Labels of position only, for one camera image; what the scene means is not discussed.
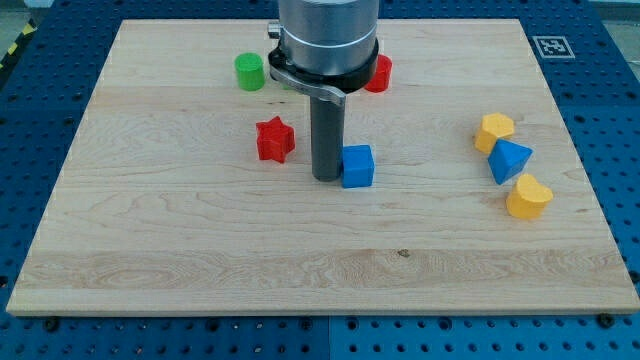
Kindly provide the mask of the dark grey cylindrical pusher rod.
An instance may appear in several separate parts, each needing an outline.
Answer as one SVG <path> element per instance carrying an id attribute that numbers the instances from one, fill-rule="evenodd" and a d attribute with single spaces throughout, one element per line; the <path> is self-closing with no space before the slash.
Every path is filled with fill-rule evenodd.
<path id="1" fill-rule="evenodd" d="M 341 175 L 345 107 L 310 98 L 312 174 L 323 182 Z"/>

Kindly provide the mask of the black clamp ring with lever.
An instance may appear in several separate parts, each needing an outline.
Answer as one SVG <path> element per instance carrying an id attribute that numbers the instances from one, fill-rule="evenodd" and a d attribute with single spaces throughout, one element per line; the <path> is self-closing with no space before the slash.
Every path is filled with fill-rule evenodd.
<path id="1" fill-rule="evenodd" d="M 321 45 L 292 35 L 279 22 L 269 22 L 269 38 L 279 40 L 268 54 L 269 74 L 301 94 L 344 107 L 346 96 L 363 88 L 376 71 L 376 30 L 374 25 L 359 39 Z"/>

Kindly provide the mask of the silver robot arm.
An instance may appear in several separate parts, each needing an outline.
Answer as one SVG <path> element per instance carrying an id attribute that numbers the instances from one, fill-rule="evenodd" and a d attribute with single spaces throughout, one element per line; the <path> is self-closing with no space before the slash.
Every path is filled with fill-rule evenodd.
<path id="1" fill-rule="evenodd" d="M 374 76 L 379 54 L 377 0 L 280 0 L 268 25 L 272 79 L 309 97 L 312 174 L 341 175 L 347 95 Z"/>

